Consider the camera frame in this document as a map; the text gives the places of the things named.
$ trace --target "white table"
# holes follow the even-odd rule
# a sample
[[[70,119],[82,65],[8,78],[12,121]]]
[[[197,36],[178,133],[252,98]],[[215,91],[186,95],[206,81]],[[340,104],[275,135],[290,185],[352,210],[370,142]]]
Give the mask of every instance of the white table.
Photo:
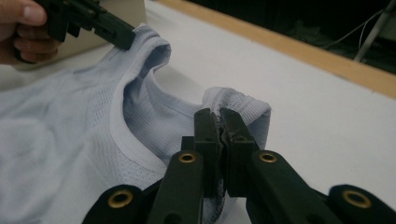
[[[148,25],[167,39],[171,62],[157,75],[174,95],[200,103],[231,87],[273,108],[267,149],[283,155],[314,189],[351,184],[396,209],[396,100],[244,37],[146,1]],[[0,65],[0,88],[96,63],[111,46],[28,72]],[[248,223],[244,200],[227,223]]]

